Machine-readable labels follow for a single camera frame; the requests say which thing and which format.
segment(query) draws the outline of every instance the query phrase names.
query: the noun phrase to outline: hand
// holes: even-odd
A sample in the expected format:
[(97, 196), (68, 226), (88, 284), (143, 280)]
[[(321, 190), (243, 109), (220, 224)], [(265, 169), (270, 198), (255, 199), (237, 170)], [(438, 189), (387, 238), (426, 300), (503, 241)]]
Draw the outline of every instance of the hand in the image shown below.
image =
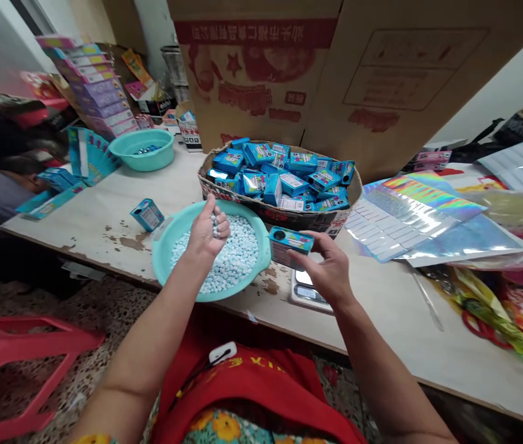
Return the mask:
[[(210, 217), (213, 214), (218, 223), (216, 226), (218, 237), (212, 236), (213, 223)], [(192, 224), (192, 232), (189, 235), (186, 252), (192, 252), (198, 257), (203, 255), (213, 261), (220, 250), (223, 249), (230, 234), (231, 227), (226, 214), (220, 211), (220, 208), (216, 205), (216, 199), (212, 194), (209, 194), (202, 213), (194, 219)]]
[(350, 265), (346, 253), (326, 233), (315, 231), (301, 231), (301, 233), (313, 236), (315, 242), (312, 251), (320, 253), (324, 261), (317, 263), (309, 256), (294, 250), (288, 250), (286, 253), (302, 265), (311, 277), (315, 289), (333, 308), (356, 302), (350, 287), (348, 275)]

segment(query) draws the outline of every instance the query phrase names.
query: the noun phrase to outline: holographic sticker sheet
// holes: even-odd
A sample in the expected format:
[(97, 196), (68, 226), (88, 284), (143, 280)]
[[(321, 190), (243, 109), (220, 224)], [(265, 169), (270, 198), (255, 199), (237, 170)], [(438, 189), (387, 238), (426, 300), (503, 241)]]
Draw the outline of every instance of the holographic sticker sheet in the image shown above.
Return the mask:
[(374, 258), (387, 262), (484, 210), (401, 176), (365, 186), (345, 227)]

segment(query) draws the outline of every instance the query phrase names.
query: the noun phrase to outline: woman's right hand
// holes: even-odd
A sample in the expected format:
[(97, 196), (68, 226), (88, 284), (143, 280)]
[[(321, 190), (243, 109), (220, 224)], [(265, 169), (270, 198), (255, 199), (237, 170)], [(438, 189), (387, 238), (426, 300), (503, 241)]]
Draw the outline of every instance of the woman's right hand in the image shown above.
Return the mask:
[(350, 265), (346, 253), (324, 232), (301, 231), (301, 233), (313, 236), (315, 242), (312, 251), (320, 253), (323, 262), (317, 263), (309, 256), (294, 250), (288, 250), (287, 254), (302, 265), (311, 277), (315, 289), (333, 308), (356, 302), (350, 287), (348, 275)]

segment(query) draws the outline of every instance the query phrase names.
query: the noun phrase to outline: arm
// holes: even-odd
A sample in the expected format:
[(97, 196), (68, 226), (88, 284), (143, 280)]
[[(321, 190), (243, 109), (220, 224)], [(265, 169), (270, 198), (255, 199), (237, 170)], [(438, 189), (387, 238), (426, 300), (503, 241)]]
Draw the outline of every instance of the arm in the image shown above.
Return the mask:
[[(209, 196), (194, 220), (185, 253), (115, 352), (70, 441), (92, 434), (111, 435), (122, 443), (140, 441), (200, 287), (231, 232), (226, 215), (215, 205)], [(212, 237), (213, 211), (218, 217), (218, 239)]]
[(315, 238), (317, 264), (295, 251), (288, 254), (307, 271), (317, 291), (331, 304), (342, 333), (358, 388), (389, 443), (451, 443), (451, 432), (395, 352), (381, 337), (352, 294), (348, 257), (325, 233)]

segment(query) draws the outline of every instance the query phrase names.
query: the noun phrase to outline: pink box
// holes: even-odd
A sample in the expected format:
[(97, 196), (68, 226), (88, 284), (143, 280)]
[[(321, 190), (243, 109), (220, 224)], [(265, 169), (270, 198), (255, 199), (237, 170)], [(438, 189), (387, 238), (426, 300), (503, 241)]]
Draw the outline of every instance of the pink box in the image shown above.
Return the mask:
[(60, 59), (54, 60), (54, 65), (61, 67), (66, 66), (70, 68), (88, 67), (91, 65), (112, 64), (111, 59), (104, 54), (86, 55), (84, 57), (75, 57), (74, 59)]
[(41, 47), (56, 47), (61, 49), (72, 49), (84, 44), (92, 43), (87, 34), (74, 37), (50, 34), (47, 36), (37, 36), (35, 40), (38, 41)]

